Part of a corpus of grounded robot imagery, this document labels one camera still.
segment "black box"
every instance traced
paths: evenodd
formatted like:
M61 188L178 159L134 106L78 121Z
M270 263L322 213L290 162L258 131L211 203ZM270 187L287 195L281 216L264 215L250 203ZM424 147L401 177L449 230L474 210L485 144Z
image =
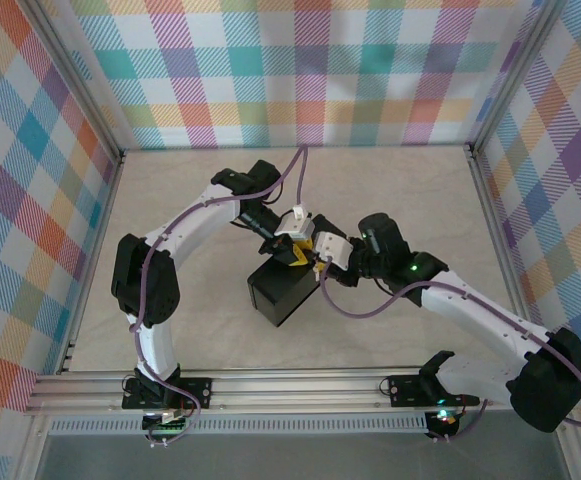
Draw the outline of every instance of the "black box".
M310 265L289 267L274 258L248 277L252 305L276 327L318 287Z

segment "purple cable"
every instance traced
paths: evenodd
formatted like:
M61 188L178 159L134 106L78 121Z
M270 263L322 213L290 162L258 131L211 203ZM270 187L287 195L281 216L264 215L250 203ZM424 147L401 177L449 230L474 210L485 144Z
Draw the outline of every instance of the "purple cable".
M470 432L471 430L474 429L474 427L477 426L477 423L479 423L479 420L481 420L481 417L483 416L483 412L486 411L486 408L488 406L488 399L484 398L483 402L481 403L481 408L479 409L479 411L477 412L477 415L474 417L474 419L468 424L467 427L465 427L463 430L461 430L459 433L457 433L456 435L453 435L453 439L455 438L459 438L462 435L465 435L466 433Z
M303 162L301 163L301 173L299 173L299 183L297 184L297 205L301 205L301 190L303 189L303 176L306 174L308 166L308 149L303 151Z
M480 307L484 308L485 310L487 310L488 312L493 314L499 320L502 320L503 322L508 324L510 327L512 327L517 332L520 332L522 335L524 335L527 338L529 338L530 340L532 340L534 343L539 345L541 348L544 348L551 355L556 357L557 360L559 360L563 365L565 365L565 367L568 370L570 370L570 372L572 372L572 374L576 377L576 379L579 382L581 382L581 372L579 371L579 369L577 367L575 367L574 364L570 360L568 360L561 353L559 353L554 347L552 347L548 343L544 342L539 337L537 337L533 333L529 332L525 328L521 327L517 322L515 322L514 320L509 318L507 315L501 313L499 310L494 308L488 302L485 302L482 299L480 299L479 297L475 297L471 293L466 292L465 290L463 290L459 287L455 287L454 285L450 285L450 284L443 283L443 282L428 282L428 281L415 282L415 283L412 283L412 284L402 288L401 290L399 290L397 293L394 294L393 297L391 297L383 305L372 310L371 312L351 313L351 312L348 312L346 310L343 310L341 307L339 307L337 304L334 303L334 301L332 300L332 298L328 294L328 290L326 289L327 272L328 272L328 268L330 267L331 263L332 263L332 259L329 258L328 261L326 262L326 266L324 267L324 269L321 272L321 275L319 276L319 285L321 287L321 291L323 292L323 296L326 299L326 302L332 308L334 308L337 312L339 312L341 315L343 315L345 317L355 318L355 319L364 319L364 318L374 317L375 315L383 312L386 308L388 308L390 305L392 305L394 302L396 302L399 298L403 297L404 295L406 295L411 290L414 290L415 288L419 288L419 287L441 288L441 289L447 290L449 292L461 295L462 297L467 298L468 300L471 300L472 302L476 303ZM571 425L575 425L577 427L581 427L581 422L579 420L566 418L566 419L564 419L564 422L569 423Z
M148 254L146 255L146 258L143 262L143 265L141 267L141 286L140 286L140 294L139 294L139 313L137 316L137 321L130 326L130 332L134 333L134 338L135 338L135 347L137 350L137 356L139 357L139 361L143 363L144 368L146 369L146 372L148 372L148 374L150 376L152 376L152 378L161 386L165 387L165 388L169 388L170 390L172 390L173 392L176 392L180 395L183 395L186 398L189 398L190 400L192 400L192 402L195 404L195 409L196 409L196 414L195 417L192 421L190 421L190 423L188 424L188 426L179 434L177 434L175 437L171 438L169 441L165 441L163 442L164 446L167 446L173 442L176 442L177 440L179 440L180 438L182 438L187 431L195 424L199 421L199 418L201 416L201 405L199 403L199 400L192 395L190 392L187 392L185 390L182 390L180 388L175 387L174 385L170 385L169 383L166 383L164 380L162 380L157 374L156 372L150 367L150 365L146 362L145 356L143 355L143 349L141 348L141 340L139 338L139 328L141 327L141 325L143 324L143 320L145 318L146 315L146 298L147 298L147 283L148 283L148 270L150 268L150 262L152 260L152 257L154 255L154 252L157 250L157 248L159 247L159 245L161 244L161 242L164 240L163 235L168 235L170 233L172 233L172 230L174 230L177 225L179 225L186 217L188 217L190 214L192 214L193 212L196 212L197 210L201 209L201 208L205 208L209 205L216 205L218 203L223 203L223 202L229 202L229 201L241 201L241 200L252 200L255 198L260 198L263 197L269 193L272 193L279 185L281 185L284 180L286 179L286 177L290 174L290 172L292 171L292 169L294 168L294 166L296 165L297 161L299 160L299 156L301 155L301 153L303 153L303 160L302 160L302 167L301 167L301 173L299 174L299 186L297 189L297 200L301 199L301 188L303 185L303 176L305 174L306 171L306 165L308 162L308 147L307 146L302 146L299 147L299 149L297 150L297 153L294 154L294 157L292 158L292 160L290 161L290 163L288 164L288 166L286 167L285 171L281 174L281 176L277 179L276 182L274 182L272 185L270 185L268 188L266 188L265 190L262 190L260 192L257 193L252 193L252 194L248 194L248 195L235 195L235 196L230 196L230 197L221 197L221 198L212 198L208 201L206 201L205 203L197 203L195 205L193 205L192 207L186 209L184 212L182 212L177 218L175 218L167 227L166 229L162 232L162 234L157 237L157 239L155 240L155 242L152 244L152 246L150 247L150 250L148 251ZM152 435L150 434L150 432L148 432L148 437L150 438L150 441L154 444L154 439L152 438Z

